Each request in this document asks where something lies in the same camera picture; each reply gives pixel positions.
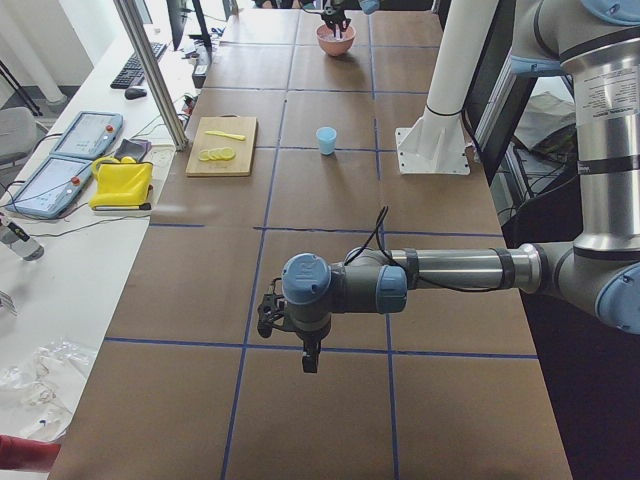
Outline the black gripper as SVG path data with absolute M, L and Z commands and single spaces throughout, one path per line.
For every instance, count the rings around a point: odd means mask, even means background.
M 348 29 L 349 19 L 345 14 L 345 0 L 324 0 L 322 2 L 321 18 L 327 23 L 327 31 L 334 36 L 334 26 L 337 24 L 337 36 L 342 37 Z
M 302 341 L 302 368 L 304 373 L 316 373 L 318 371 L 319 356 L 321 352 L 322 332 L 299 332 L 298 337 Z

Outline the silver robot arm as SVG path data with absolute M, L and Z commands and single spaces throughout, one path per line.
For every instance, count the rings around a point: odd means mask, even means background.
M 320 16 L 334 36 L 342 36 L 351 23 L 351 19 L 346 16 L 345 11 L 356 8 L 359 8 L 364 14 L 370 15 L 380 8 L 380 2 L 378 0 L 358 0 L 354 6 L 352 1 L 329 0 L 323 3 Z
M 517 288 L 562 299 L 627 333 L 639 330 L 639 5 L 520 1 L 512 69 L 573 81 L 582 233 L 516 249 L 352 250 L 330 264 L 302 253 L 272 281 L 257 329 L 292 332 L 317 370 L 335 313 L 396 313 L 415 289 Z

